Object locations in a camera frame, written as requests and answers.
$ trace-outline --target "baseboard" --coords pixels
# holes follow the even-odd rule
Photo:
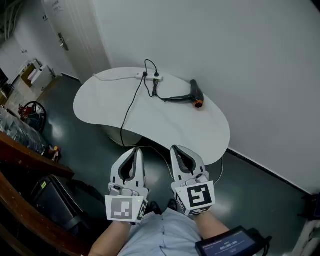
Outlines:
[[[18,76],[13,80],[13,82],[11,83],[12,86],[15,84],[15,82],[18,80],[19,77],[20,77],[20,75],[18,75]]]
[[[281,175],[275,173],[274,171],[266,168],[265,166],[263,166],[263,165],[255,162],[255,161],[253,161],[252,159],[244,156],[243,154],[240,154],[240,153],[237,152],[236,150],[231,149],[231,148],[228,148],[226,151],[227,151],[229,154],[231,154],[231,155],[233,155],[233,156],[235,156],[235,157],[237,157],[237,158],[245,161],[246,163],[248,163],[248,164],[250,164],[250,165],[258,168],[259,170],[261,170],[261,171],[263,171],[263,172],[265,172],[265,173],[267,173],[267,174],[269,174],[269,175],[277,178],[278,180],[284,182],[285,184],[288,184],[289,186],[295,188],[296,190],[299,190],[300,192],[302,192],[302,193],[304,193],[304,194],[306,194],[306,195],[310,195],[309,192],[305,191],[304,189],[302,189],[302,188],[299,187],[298,185],[296,185],[296,184],[288,181],[287,179],[285,179],[285,178],[282,177]]]
[[[63,77],[71,78],[72,80],[80,82],[80,80],[74,76],[71,76],[69,74],[61,73]]]

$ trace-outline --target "black bag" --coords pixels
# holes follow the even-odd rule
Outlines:
[[[31,204],[58,226],[90,242],[111,224],[104,197],[82,181],[43,177],[31,193]]]

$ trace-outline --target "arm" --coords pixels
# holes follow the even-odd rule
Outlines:
[[[210,211],[195,215],[193,219],[203,239],[213,238],[229,231]]]
[[[124,247],[131,224],[114,221],[93,244],[88,256],[116,256]]]

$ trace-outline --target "black hair dryer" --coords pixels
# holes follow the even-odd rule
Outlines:
[[[164,98],[163,101],[165,101],[165,102],[187,102],[187,101],[189,101],[189,102],[192,102],[193,105],[197,109],[202,108],[202,106],[204,105],[204,100],[205,100],[203,92],[200,90],[196,80],[191,80],[190,85],[191,85],[190,94],[184,95],[184,96]]]

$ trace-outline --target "black shoe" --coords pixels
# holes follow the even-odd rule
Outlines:
[[[161,215],[160,207],[155,201],[152,201],[150,203],[150,212],[154,212],[157,215]]]
[[[175,199],[170,199],[168,203],[168,208],[177,212],[178,211],[177,201]]]

